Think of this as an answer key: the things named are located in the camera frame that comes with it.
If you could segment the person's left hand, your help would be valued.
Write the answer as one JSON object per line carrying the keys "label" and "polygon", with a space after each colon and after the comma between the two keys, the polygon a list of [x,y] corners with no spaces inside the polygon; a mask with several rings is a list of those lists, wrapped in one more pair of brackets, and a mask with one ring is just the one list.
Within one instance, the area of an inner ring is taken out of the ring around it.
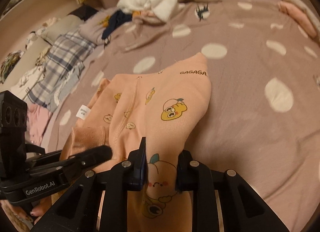
{"label": "person's left hand", "polygon": [[40,200],[39,204],[33,207],[29,215],[26,214],[25,220],[37,223],[39,219],[50,209],[52,206],[52,198],[48,196]]}

